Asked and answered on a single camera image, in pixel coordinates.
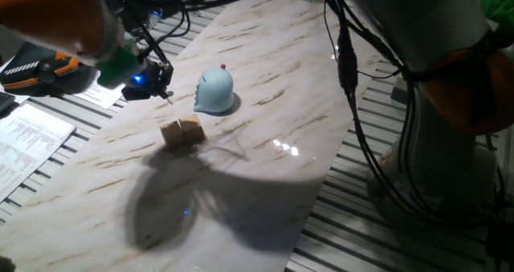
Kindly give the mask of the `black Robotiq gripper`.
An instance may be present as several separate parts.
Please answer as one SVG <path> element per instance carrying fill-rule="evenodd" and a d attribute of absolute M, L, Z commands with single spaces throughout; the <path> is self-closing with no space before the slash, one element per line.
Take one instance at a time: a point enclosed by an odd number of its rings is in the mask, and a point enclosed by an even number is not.
<path fill-rule="evenodd" d="M 139 74 L 134 75 L 122 89 L 125 100 L 143 100 L 151 97 L 168 99 L 167 88 L 171 83 L 173 66 L 149 63 Z"/>

